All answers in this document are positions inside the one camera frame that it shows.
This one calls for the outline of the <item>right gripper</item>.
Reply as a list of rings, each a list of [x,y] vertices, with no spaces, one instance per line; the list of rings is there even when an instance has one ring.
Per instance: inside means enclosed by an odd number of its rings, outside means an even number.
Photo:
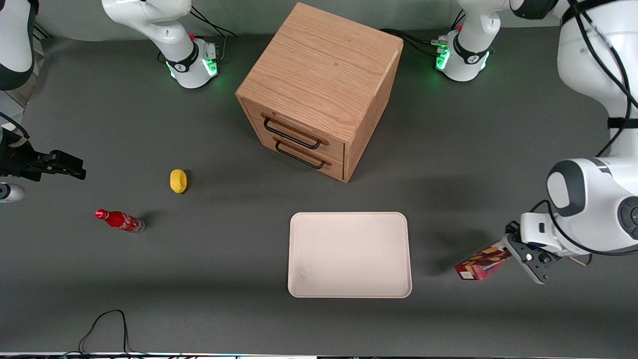
[[[60,150],[38,153],[29,141],[7,129],[1,130],[0,177],[25,178],[40,181],[41,174],[66,175],[86,179],[83,161]]]

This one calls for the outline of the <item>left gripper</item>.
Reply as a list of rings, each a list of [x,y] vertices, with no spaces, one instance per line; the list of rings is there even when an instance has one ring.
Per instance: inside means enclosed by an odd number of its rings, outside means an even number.
[[[536,284],[549,282],[548,270],[555,263],[554,255],[567,255],[549,214],[523,213],[520,223],[511,220],[505,226],[505,234],[506,248]]]

